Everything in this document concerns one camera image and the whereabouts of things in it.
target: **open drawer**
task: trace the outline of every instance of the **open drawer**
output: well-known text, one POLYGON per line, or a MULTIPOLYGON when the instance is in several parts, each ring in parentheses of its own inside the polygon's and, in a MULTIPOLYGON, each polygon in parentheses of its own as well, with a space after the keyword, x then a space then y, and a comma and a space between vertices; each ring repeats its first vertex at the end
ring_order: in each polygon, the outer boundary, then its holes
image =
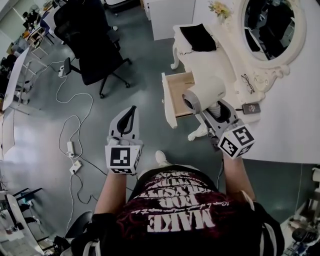
POLYGON ((182 94, 195 85, 192 72, 165 75, 162 73, 164 91, 164 112, 166 121, 174 129, 177 128, 176 118, 192 115, 182 99, 182 94))

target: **curved table leg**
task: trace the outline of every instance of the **curved table leg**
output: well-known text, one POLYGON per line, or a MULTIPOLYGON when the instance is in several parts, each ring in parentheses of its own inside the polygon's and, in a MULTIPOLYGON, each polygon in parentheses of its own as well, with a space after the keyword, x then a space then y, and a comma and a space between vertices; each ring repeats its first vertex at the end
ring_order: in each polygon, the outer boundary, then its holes
POLYGON ((174 63, 171 64, 170 66, 172 70, 175 70, 179 66, 178 48, 176 46, 176 42, 174 42, 172 46, 172 52, 173 52, 174 63))
POLYGON ((189 141, 193 141, 196 137, 202 137, 208 134, 208 129, 203 119, 198 114, 196 114, 195 117, 200 122, 200 126, 198 127, 198 129, 188 135, 189 141))

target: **ornate mirror frame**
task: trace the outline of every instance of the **ornate mirror frame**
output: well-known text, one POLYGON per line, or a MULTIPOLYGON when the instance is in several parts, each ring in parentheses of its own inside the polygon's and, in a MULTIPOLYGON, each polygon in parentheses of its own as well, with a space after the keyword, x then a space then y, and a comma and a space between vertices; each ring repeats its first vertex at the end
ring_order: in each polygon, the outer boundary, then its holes
POLYGON ((288 48, 277 58, 263 61, 255 58, 249 50, 245 37, 245 13, 249 0, 236 0, 231 19, 225 21, 228 30, 235 34, 237 48, 243 59, 252 66, 254 84, 261 92, 267 92, 277 78, 290 74, 289 64, 299 55, 304 46, 307 34, 307 21, 300 0, 287 0, 294 12, 294 33, 288 48))

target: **gray floor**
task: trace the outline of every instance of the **gray floor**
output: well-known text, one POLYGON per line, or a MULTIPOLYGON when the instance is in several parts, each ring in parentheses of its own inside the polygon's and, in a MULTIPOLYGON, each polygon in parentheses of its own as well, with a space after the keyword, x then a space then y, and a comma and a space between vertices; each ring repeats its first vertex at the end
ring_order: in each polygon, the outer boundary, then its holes
MULTIPOLYGON (((188 134, 199 125, 195 117, 179 119, 177 129, 171 129, 165 118, 161 73, 169 75, 184 72, 182 65, 175 71, 170 69, 174 40, 153 41, 151 23, 140 7, 121 12, 118 17, 108 14, 108 21, 119 27, 121 55, 133 62, 131 66, 124 64, 117 71, 132 84, 131 88, 125 88, 122 82, 110 77, 104 88, 107 97, 100 99, 99 82, 85 86, 81 76, 72 72, 58 95, 62 101, 76 93, 89 93, 94 98, 91 114, 80 131, 83 157, 106 171, 104 146, 110 122, 123 109, 136 105, 140 114, 140 138, 144 142, 139 171, 154 166, 156 150, 163 150, 169 161, 193 165, 215 181, 221 155, 213 154, 206 137, 193 142, 187 139, 188 134)), ((95 42, 92 45, 93 54, 98 55, 103 51, 103 46, 95 42)), ((62 61, 66 57, 73 58, 73 53, 65 45, 56 44, 52 48, 47 47, 47 50, 50 54, 43 58, 47 64, 62 61)), ((75 59, 73 64, 77 66, 78 60, 75 59)), ((54 64, 56 70, 59 67, 60 64, 54 64)), ((58 149, 59 134, 68 117, 78 115, 82 119, 86 115, 91 100, 88 96, 80 95, 68 104, 58 103, 55 97, 61 82, 62 79, 51 68, 37 80, 30 92, 30 105, 41 110, 25 107, 31 113, 29 116, 15 112, 15 146, 5 155, 5 161, 0 162, 0 170, 11 192, 26 187, 44 189, 36 195, 33 212, 40 216, 49 234, 63 236, 71 214, 71 161, 58 149)), ((64 151, 67 151, 67 140, 77 125, 76 119, 67 123, 61 137, 61 148, 64 151)), ((77 143, 75 150, 80 152, 77 143)), ((292 215, 298 196, 301 165, 246 160, 245 166, 257 199, 265 209, 280 222, 292 215)), ((302 168, 299 204, 306 199, 308 192, 314 190, 311 167, 303 165, 302 168)), ((105 176, 85 162, 78 174, 84 182, 80 193, 82 200, 88 200, 90 194, 98 197, 105 176)), ((135 179, 129 177, 127 185, 133 188, 135 179)), ((96 204, 94 200, 88 205, 80 203, 76 195, 79 188, 80 182, 74 177, 72 221, 84 211, 93 210, 96 204)))

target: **power strip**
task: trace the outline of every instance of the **power strip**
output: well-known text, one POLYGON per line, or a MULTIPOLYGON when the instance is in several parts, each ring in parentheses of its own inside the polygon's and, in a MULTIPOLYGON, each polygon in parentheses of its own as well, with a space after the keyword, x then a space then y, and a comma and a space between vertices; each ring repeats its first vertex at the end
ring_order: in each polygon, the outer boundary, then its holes
POLYGON ((82 166, 82 163, 79 160, 77 160, 69 169, 70 173, 74 175, 80 169, 81 166, 82 166))

